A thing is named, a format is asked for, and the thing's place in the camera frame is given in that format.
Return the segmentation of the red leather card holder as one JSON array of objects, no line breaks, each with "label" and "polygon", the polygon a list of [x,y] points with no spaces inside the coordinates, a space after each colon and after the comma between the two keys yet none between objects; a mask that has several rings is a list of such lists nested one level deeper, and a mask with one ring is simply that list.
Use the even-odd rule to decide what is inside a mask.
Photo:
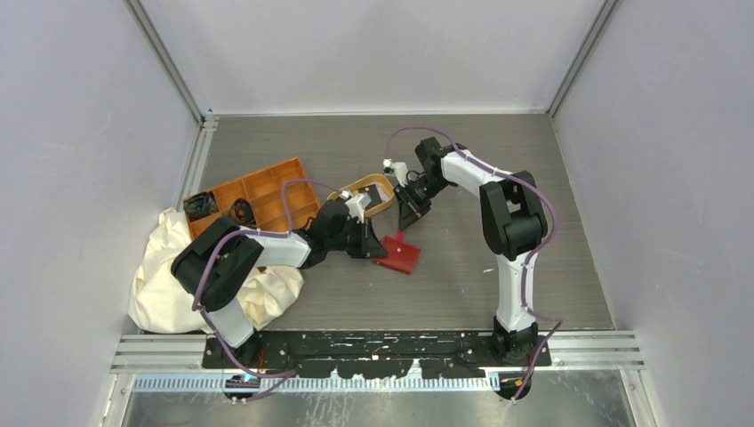
[{"label": "red leather card holder", "polygon": [[403,231],[399,230],[394,237],[385,236],[381,240],[381,245],[387,251],[387,255],[373,259],[374,264],[406,275],[413,273],[419,261],[421,249],[406,243]]}]

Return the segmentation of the tan oval tray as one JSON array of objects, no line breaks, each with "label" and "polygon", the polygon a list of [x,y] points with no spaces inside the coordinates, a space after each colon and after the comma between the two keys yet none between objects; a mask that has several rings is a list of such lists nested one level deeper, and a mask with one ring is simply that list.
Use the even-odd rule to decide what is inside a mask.
[{"label": "tan oval tray", "polygon": [[363,221],[389,208],[395,200],[395,193],[384,174],[372,173],[332,192],[327,200],[342,201],[350,216]]}]

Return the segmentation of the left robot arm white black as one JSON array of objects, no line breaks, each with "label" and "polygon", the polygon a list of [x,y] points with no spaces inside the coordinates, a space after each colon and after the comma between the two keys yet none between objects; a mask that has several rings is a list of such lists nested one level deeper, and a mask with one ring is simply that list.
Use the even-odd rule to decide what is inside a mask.
[{"label": "left robot arm white black", "polygon": [[173,260],[170,272],[194,297],[192,309],[206,315],[207,325],[226,343],[224,354],[238,367],[253,364],[260,330],[243,319],[237,295],[254,268],[308,269],[330,252],[353,259],[388,256],[371,221],[343,200],[326,202],[304,227],[287,232],[250,229],[221,217]]}]

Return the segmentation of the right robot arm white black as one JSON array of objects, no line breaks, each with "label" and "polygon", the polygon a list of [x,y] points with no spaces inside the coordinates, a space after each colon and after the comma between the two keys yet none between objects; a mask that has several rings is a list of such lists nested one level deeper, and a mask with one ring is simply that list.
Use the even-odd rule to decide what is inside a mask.
[{"label": "right robot arm white black", "polygon": [[448,186],[478,199],[485,243],[499,272],[492,354],[504,365],[516,365],[538,341],[538,325],[525,299],[533,288],[528,268],[548,233],[541,192],[529,172],[502,171],[461,146],[441,146],[434,137],[420,141],[414,152],[422,167],[414,177],[403,162],[382,162],[384,172],[397,178],[398,228],[404,231],[423,218],[432,198]]}]

